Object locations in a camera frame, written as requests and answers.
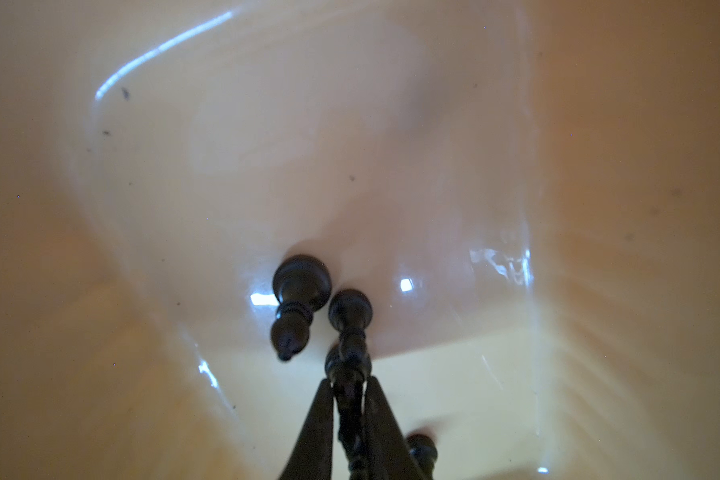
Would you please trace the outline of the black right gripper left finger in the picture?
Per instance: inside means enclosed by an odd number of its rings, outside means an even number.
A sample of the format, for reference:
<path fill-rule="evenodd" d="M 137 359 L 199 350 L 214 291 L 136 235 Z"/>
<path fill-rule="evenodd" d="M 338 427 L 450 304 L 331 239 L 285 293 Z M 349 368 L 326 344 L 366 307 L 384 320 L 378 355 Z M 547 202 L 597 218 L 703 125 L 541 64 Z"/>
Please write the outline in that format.
<path fill-rule="evenodd" d="M 280 480 L 330 480 L 334 397 L 328 379 L 320 382 Z"/>

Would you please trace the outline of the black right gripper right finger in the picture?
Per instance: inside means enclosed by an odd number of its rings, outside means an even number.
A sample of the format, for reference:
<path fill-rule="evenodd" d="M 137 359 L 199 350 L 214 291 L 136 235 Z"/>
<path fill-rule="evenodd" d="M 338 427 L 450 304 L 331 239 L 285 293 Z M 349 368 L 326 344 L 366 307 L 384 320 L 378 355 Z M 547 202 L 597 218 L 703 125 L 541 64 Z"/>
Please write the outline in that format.
<path fill-rule="evenodd" d="M 365 390 L 363 428 L 369 479 L 425 479 L 375 376 Z"/>

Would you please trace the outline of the black chess piece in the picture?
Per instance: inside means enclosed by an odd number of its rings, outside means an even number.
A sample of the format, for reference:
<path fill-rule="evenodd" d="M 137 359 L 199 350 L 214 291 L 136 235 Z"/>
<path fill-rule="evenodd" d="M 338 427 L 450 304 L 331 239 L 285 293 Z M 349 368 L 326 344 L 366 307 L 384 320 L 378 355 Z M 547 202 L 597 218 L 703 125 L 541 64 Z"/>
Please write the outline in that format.
<path fill-rule="evenodd" d="M 329 305 L 329 322 L 339 338 L 326 357 L 325 373 L 336 402 L 338 440 L 345 452 L 351 479 L 369 477 L 363 402 L 365 385 L 372 371 L 365 333 L 372 316 L 370 300 L 356 289 L 337 292 Z"/>

